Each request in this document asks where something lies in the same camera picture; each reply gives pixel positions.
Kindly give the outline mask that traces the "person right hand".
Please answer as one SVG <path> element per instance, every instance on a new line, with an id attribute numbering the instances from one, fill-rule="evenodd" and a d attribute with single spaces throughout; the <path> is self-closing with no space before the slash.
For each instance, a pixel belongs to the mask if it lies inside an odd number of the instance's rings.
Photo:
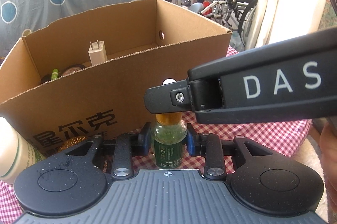
<path id="1" fill-rule="evenodd" d="M 337 160 L 336 135 L 328 122 L 325 123 L 319 138 L 322 153 L 321 165 L 326 176 L 326 190 L 329 206 L 336 216 Z"/>

